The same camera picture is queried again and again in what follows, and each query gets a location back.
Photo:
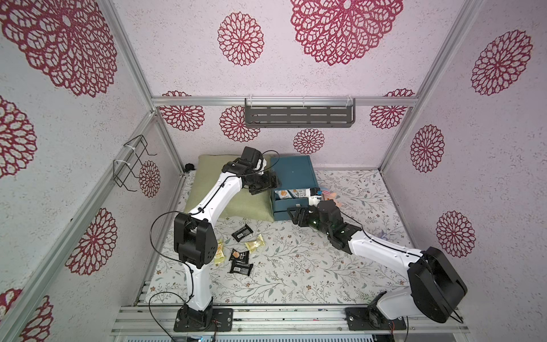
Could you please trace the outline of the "white cookie packet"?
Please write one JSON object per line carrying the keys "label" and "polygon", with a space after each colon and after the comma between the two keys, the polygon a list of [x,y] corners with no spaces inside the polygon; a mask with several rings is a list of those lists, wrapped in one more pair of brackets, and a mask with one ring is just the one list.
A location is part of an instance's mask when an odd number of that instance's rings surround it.
{"label": "white cookie packet", "polygon": [[290,190],[277,190],[276,191],[277,200],[289,200],[296,199],[296,195],[293,194]]}
{"label": "white cookie packet", "polygon": [[309,188],[293,190],[293,195],[296,198],[309,198],[311,196],[311,190]]}

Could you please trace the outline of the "teal top drawer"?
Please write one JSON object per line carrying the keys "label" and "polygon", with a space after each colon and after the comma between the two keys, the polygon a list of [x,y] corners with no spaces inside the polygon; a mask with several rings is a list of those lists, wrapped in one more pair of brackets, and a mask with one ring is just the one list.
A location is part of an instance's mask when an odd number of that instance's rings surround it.
{"label": "teal top drawer", "polygon": [[[320,188],[309,188],[315,191],[321,190]],[[287,214],[287,209],[291,207],[309,207],[308,198],[296,198],[296,199],[276,199],[276,191],[272,190],[272,210],[273,218],[275,221],[290,220]]]}

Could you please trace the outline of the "yellow-green cookie packet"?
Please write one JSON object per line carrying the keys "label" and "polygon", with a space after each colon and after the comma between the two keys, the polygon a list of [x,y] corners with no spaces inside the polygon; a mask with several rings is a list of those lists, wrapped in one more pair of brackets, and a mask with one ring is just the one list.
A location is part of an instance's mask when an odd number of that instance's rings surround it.
{"label": "yellow-green cookie packet", "polygon": [[259,234],[257,236],[257,238],[255,240],[252,240],[252,241],[249,241],[249,242],[245,242],[244,243],[247,250],[250,252],[250,253],[254,253],[257,251],[257,249],[259,249],[260,247],[264,247],[266,245],[266,242],[262,236],[262,234]]}

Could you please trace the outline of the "black orange cookie packet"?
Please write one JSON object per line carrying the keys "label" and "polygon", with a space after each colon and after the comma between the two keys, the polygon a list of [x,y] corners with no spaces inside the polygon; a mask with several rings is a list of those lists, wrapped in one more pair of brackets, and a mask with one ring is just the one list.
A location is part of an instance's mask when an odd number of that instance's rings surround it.
{"label": "black orange cookie packet", "polygon": [[232,249],[232,253],[230,254],[229,260],[248,264],[249,251],[239,252],[236,249]]}

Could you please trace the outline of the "yellow cookie packet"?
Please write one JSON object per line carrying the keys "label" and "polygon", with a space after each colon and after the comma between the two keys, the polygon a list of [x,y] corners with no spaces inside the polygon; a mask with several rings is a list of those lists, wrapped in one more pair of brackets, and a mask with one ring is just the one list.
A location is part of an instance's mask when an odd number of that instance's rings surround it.
{"label": "yellow cookie packet", "polygon": [[217,245],[217,252],[214,257],[214,264],[215,266],[219,266],[225,262],[225,255],[224,255],[224,241],[220,240]]}

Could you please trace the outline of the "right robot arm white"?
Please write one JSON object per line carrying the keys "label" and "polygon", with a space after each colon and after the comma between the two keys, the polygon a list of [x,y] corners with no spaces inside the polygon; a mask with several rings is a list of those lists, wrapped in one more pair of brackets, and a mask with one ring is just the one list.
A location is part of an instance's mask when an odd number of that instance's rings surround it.
{"label": "right robot arm white", "polygon": [[375,329],[411,316],[425,316],[436,323],[462,320],[456,308],[468,293],[467,285],[441,250],[413,249],[375,237],[332,200],[286,212],[295,225],[326,235],[335,249],[370,259],[406,279],[406,287],[380,292],[366,306],[364,319]]}

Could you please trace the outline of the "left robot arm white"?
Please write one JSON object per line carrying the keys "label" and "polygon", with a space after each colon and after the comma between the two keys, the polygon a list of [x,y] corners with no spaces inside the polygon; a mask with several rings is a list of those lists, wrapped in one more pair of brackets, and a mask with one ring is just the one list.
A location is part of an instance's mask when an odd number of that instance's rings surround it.
{"label": "left robot arm white", "polygon": [[226,206],[242,189],[256,195],[277,186],[264,154],[246,147],[242,155],[222,168],[218,181],[199,204],[188,213],[175,214],[173,225],[176,262],[186,267],[187,298],[175,317],[173,331],[212,333],[232,330],[233,309],[217,309],[213,304],[211,268],[218,250],[215,224]]}

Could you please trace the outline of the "teal drawer cabinet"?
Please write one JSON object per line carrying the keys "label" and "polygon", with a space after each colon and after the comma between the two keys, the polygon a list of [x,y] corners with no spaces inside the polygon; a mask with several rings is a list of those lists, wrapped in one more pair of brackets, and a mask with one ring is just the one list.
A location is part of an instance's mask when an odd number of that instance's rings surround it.
{"label": "teal drawer cabinet", "polygon": [[309,156],[273,157],[271,162],[271,171],[279,181],[276,190],[302,190],[319,186]]}

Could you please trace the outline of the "round-faced plush doll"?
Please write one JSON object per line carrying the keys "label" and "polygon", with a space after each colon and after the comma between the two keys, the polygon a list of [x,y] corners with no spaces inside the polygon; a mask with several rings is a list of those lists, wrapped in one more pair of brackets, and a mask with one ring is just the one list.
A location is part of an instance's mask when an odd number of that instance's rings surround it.
{"label": "round-faced plush doll", "polygon": [[322,194],[323,201],[333,200],[335,205],[340,207],[340,196],[337,194],[337,192],[333,192],[328,189],[322,188],[321,194]]}

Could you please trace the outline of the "green cushion pillow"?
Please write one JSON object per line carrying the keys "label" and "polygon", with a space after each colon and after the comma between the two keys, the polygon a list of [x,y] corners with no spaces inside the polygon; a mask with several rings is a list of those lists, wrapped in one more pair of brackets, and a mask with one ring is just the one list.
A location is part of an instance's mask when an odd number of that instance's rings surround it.
{"label": "green cushion pillow", "polygon": [[[194,208],[205,199],[205,196],[217,183],[223,166],[238,157],[238,155],[199,156],[195,179],[183,212],[194,212]],[[269,192],[251,195],[248,189],[242,189],[232,198],[219,217],[222,219],[242,217],[273,222],[274,216]]]}

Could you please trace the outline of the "grey wall shelf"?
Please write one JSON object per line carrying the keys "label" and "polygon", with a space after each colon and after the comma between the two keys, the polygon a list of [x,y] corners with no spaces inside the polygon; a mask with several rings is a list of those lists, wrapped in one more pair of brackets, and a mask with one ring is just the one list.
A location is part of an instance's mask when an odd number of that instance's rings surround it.
{"label": "grey wall shelf", "polygon": [[255,104],[244,101],[244,121],[249,128],[350,128],[356,122],[356,100],[341,103]]}

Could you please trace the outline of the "metal base rail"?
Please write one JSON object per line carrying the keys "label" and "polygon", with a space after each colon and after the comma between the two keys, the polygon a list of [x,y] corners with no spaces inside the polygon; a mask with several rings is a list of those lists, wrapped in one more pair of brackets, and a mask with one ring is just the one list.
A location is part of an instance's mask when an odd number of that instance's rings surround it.
{"label": "metal base rail", "polygon": [[[346,316],[346,309],[362,309],[381,291],[402,289],[405,284],[399,276],[343,279],[332,274],[216,274],[212,293],[216,308],[233,311],[231,334],[329,334],[350,332],[356,320]],[[179,338],[173,326],[186,296],[185,280],[180,276],[161,275],[146,281],[136,305],[120,309],[109,339]]]}

